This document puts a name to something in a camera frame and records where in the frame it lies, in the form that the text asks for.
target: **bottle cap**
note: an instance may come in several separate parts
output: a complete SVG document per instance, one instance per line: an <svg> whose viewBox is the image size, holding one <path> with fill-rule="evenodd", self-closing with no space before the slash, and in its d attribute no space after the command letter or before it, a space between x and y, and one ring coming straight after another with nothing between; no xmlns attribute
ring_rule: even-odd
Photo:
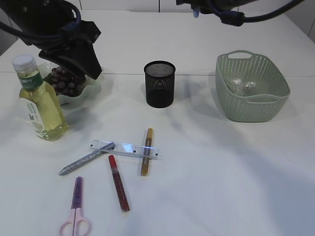
<svg viewBox="0 0 315 236"><path fill-rule="evenodd" d="M32 55L19 55L12 60L16 72L30 73L37 69L36 61Z"/></svg>

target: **black mesh pen holder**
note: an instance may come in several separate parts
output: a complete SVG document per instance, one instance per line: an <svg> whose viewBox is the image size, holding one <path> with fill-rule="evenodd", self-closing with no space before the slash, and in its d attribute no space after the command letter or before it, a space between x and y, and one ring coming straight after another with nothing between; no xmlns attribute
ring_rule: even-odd
<svg viewBox="0 0 315 236"><path fill-rule="evenodd" d="M146 77L146 99L151 107L164 108L173 103L175 66L167 61L157 60L144 67Z"/></svg>

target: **pink scissors handle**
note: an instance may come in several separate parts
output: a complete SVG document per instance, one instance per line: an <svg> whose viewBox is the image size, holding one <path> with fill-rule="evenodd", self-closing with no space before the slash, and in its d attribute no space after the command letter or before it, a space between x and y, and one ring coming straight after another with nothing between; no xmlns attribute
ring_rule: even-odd
<svg viewBox="0 0 315 236"><path fill-rule="evenodd" d="M81 222L85 222L87 224L87 231L83 235L78 235L79 233L79 225ZM63 231L67 225L71 225L73 227L71 230L71 236L87 236L91 232L91 225L88 220L84 219L81 215L81 208L71 209L70 216L68 220L60 227L59 236L63 235Z"/></svg>
<svg viewBox="0 0 315 236"><path fill-rule="evenodd" d="M61 225L61 227L60 227L59 236L64 236L63 230L65 229L65 227L67 225L71 225L71 227L73 227L74 219L75 219L75 209L71 209L70 216L69 216L68 220L63 225Z"/></svg>
<svg viewBox="0 0 315 236"><path fill-rule="evenodd" d="M78 235L78 229L79 229L79 225L81 222L85 222L87 224L87 231L82 234L82 235ZM75 210L75 221L74 221L74 236L87 236L91 231L91 226L90 223L87 219L84 219L81 215L81 208L77 208Z"/></svg>

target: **pen cap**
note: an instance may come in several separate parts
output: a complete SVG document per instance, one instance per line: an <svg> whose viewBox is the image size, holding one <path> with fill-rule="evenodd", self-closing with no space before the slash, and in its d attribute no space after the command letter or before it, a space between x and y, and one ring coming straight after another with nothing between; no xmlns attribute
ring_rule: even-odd
<svg viewBox="0 0 315 236"><path fill-rule="evenodd" d="M108 157L108 160L109 160L109 164L110 164L110 168L115 168L117 167L117 164L116 164L116 161L115 161L115 157L113 155L110 155Z"/></svg>

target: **green plastic basket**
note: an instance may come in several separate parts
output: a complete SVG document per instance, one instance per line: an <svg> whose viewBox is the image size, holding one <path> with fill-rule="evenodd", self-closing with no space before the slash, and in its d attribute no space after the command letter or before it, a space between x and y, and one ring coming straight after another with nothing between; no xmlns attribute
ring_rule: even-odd
<svg viewBox="0 0 315 236"><path fill-rule="evenodd" d="M248 54L249 58L231 58L232 54ZM254 82L250 95L237 95L227 86L233 78ZM248 51L234 51L217 59L216 89L226 116L238 122L271 120L283 107L290 88L282 73L267 57Z"/></svg>

